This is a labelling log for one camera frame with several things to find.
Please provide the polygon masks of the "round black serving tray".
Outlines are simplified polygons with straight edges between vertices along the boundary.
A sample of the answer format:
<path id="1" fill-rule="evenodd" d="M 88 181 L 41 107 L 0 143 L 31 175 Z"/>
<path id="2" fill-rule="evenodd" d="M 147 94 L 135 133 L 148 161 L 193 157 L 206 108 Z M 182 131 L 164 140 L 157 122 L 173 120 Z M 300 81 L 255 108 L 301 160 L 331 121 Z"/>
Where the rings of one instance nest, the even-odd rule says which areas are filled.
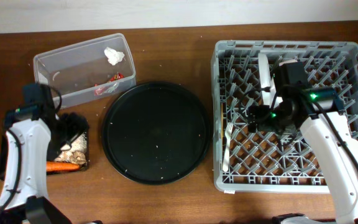
<path id="1" fill-rule="evenodd" d="M 147 185 L 176 182 L 192 173 L 211 144 L 200 99 L 181 85 L 148 82 L 130 88 L 108 108 L 103 151 L 125 178 Z"/>

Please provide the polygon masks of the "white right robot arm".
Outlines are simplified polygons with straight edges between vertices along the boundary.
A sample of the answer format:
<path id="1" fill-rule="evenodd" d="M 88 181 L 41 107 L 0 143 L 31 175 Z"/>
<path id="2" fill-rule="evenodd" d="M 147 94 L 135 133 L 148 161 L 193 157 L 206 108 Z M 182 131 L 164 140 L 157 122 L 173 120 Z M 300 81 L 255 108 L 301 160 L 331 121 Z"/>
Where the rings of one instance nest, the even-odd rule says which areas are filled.
<path id="1" fill-rule="evenodd" d="M 242 113 L 251 133 L 301 133 L 312 149 L 334 201 L 337 223 L 358 223 L 358 140 L 351 137 L 344 103 L 330 86 L 313 87 L 303 64 L 273 72 L 259 61 L 262 104 Z"/>

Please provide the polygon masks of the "white plastic fork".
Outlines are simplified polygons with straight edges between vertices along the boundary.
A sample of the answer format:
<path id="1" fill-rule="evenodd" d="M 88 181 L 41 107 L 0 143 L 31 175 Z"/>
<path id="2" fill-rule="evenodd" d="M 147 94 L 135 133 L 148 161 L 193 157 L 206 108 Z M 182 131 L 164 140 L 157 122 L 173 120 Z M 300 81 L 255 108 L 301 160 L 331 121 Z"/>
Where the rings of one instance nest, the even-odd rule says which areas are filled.
<path id="1" fill-rule="evenodd" d="M 232 137 L 232 129 L 234 127 L 234 124 L 232 122 L 228 122 L 225 130 L 225 138 L 226 138 L 226 147 L 224 150 L 224 156 L 223 156 L 223 164 L 222 164 L 222 170 L 223 172 L 227 172 L 229 170 L 229 149 L 231 144 L 231 137 Z"/>

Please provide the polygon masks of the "grey plate with food scraps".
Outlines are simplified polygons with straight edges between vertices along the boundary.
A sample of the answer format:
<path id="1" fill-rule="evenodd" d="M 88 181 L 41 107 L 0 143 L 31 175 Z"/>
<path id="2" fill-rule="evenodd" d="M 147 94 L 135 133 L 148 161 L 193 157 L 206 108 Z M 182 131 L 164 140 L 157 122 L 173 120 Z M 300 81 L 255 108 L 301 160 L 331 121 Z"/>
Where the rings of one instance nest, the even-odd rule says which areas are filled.
<path id="1" fill-rule="evenodd" d="M 273 97 L 277 92 L 277 88 L 274 83 L 274 79 L 270 74 L 269 61 L 265 54 L 258 54 L 258 65 L 259 65 L 259 78 L 260 87 L 268 87 L 269 91 L 262 91 L 262 103 L 267 106 L 271 106 L 273 103 Z"/>

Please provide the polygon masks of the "orange carrot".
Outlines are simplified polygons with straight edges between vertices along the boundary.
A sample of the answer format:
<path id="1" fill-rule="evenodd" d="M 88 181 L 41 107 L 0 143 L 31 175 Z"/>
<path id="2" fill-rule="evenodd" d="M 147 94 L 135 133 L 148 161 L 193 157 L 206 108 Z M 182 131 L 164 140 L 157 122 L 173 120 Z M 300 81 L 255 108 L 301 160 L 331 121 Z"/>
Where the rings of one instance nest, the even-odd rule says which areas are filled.
<path id="1" fill-rule="evenodd" d="M 50 162 L 46 163 L 47 172 L 66 172 L 75 171 L 80 169 L 78 164 L 66 163 L 66 162 Z"/>

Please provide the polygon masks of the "wooden chopstick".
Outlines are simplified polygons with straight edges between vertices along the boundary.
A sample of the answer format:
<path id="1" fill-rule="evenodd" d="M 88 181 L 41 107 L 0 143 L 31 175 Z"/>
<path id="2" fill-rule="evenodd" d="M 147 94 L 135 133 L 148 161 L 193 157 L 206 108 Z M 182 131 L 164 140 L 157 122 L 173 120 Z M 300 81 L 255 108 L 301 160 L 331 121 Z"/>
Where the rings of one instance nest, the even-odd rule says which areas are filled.
<path id="1" fill-rule="evenodd" d="M 220 128 L 221 128 L 221 139 L 223 139 L 223 135 L 224 135 L 224 112 L 223 112 L 223 109 L 224 109 L 224 105 L 223 103 L 221 103 L 221 109 L 220 109 Z"/>

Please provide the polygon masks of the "brown mushroom piece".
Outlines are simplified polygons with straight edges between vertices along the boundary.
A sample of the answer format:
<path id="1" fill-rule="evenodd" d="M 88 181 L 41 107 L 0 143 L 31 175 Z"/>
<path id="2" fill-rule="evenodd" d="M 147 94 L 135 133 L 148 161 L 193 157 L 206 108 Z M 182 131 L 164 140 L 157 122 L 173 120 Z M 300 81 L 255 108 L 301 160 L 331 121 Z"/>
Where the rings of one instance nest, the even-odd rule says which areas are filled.
<path id="1" fill-rule="evenodd" d="M 80 166 L 87 163 L 86 156 L 83 152 L 75 151 L 69 156 L 69 161 L 72 164 L 78 164 Z"/>

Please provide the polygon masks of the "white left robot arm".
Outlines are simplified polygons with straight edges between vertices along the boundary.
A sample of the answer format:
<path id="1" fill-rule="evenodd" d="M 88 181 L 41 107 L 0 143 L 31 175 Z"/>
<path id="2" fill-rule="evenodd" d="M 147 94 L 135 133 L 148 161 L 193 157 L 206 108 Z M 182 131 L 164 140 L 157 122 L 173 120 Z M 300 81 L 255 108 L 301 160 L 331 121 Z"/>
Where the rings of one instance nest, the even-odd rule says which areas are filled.
<path id="1" fill-rule="evenodd" d="M 0 223 L 69 223 L 47 192 L 47 164 L 89 130 L 85 117 L 58 115 L 56 88 L 40 83 L 23 87 L 24 104 L 6 112 L 6 151 L 1 153 Z"/>

